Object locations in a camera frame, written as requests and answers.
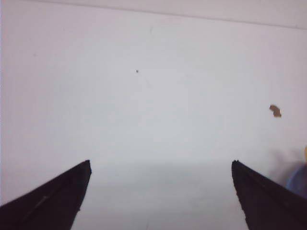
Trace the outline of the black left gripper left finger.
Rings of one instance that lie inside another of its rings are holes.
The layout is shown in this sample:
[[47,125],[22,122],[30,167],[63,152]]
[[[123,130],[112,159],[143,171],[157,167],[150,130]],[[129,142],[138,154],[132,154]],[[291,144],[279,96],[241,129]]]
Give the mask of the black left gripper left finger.
[[2,230],[69,230],[91,177],[86,160],[0,207]]

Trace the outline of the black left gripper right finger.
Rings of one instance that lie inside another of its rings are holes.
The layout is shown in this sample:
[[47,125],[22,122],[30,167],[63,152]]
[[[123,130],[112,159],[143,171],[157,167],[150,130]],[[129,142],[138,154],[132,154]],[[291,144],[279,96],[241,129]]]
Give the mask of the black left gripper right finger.
[[240,161],[231,174],[245,221],[250,230],[305,230],[307,200]]

